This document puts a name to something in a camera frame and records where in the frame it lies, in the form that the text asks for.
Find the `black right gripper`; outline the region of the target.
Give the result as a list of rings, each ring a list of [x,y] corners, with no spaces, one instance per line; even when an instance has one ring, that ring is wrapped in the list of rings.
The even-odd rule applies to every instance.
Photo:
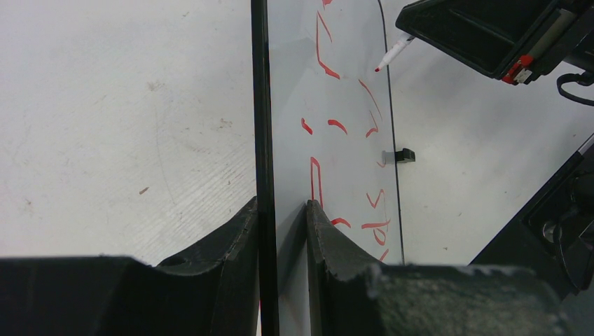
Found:
[[[510,85],[527,85],[563,62],[593,73],[592,1],[416,1],[395,25]]]

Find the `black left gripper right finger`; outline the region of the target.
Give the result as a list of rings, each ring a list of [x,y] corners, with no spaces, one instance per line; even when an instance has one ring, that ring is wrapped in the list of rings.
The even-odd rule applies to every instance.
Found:
[[[569,335],[552,289],[506,266],[386,265],[306,205],[313,335]]]

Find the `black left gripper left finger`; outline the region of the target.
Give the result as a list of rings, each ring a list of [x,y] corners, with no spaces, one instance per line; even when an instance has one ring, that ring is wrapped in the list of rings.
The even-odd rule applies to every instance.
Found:
[[[2,335],[254,335],[257,201],[156,266],[127,256],[4,258]]]

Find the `white marker pen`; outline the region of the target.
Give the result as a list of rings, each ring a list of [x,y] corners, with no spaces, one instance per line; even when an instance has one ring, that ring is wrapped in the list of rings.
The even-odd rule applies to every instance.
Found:
[[[377,65],[377,67],[374,69],[374,72],[379,72],[387,67],[407,46],[410,45],[414,39],[414,36],[407,33],[402,33],[392,48],[385,53],[379,65]]]

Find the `white whiteboard with black frame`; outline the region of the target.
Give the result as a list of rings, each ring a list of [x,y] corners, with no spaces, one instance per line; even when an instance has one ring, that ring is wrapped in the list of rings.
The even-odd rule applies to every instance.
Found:
[[[388,49],[379,1],[253,1],[256,188],[264,335],[309,335],[301,214],[404,263]]]

